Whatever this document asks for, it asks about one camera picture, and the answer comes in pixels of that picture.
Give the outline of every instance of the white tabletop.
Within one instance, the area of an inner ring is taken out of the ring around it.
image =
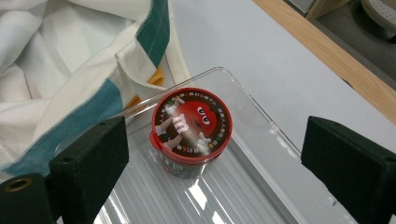
[[[191,73],[229,69],[297,148],[316,116],[396,152],[396,126],[253,2],[172,3]]]

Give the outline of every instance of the transparent plastic box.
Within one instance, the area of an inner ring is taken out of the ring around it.
[[[194,179],[168,174],[149,141],[156,104],[196,87],[229,108],[233,134],[222,154]],[[95,223],[355,223],[307,169],[300,150],[235,77],[213,68],[122,112],[130,162]]]

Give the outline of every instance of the cloth fabric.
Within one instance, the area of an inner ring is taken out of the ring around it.
[[[175,82],[190,77],[168,9],[166,0],[0,2],[0,182],[47,175],[65,138],[163,91],[165,52]]]

